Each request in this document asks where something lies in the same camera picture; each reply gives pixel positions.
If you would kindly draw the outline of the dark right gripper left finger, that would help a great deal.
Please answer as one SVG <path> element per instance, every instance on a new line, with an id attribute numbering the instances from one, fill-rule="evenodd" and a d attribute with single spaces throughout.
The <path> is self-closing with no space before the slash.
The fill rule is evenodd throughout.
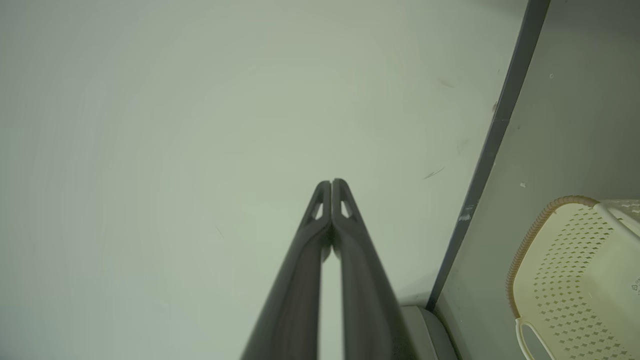
<path id="1" fill-rule="evenodd" d="M 331 253 L 332 185 L 318 183 L 241 358 L 318 358 L 322 264 Z"/>

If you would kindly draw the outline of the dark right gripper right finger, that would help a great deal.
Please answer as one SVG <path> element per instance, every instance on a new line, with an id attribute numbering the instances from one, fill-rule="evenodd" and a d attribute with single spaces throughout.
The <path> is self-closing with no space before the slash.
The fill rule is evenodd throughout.
<path id="1" fill-rule="evenodd" d="M 399 303 L 343 178 L 333 180 L 333 250 L 341 262 L 346 360 L 416 360 Z"/>

